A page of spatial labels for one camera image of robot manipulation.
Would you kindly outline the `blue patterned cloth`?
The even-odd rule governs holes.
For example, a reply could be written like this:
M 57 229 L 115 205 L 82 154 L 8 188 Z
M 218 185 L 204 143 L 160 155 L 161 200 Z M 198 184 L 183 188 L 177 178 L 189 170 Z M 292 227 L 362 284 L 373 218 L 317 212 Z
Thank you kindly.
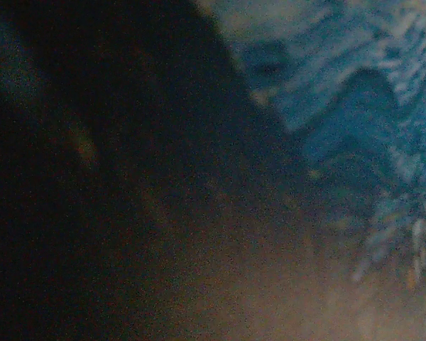
M 346 139 L 407 156 L 395 130 L 426 80 L 426 0 L 193 0 L 213 20 L 252 98 L 312 164 Z

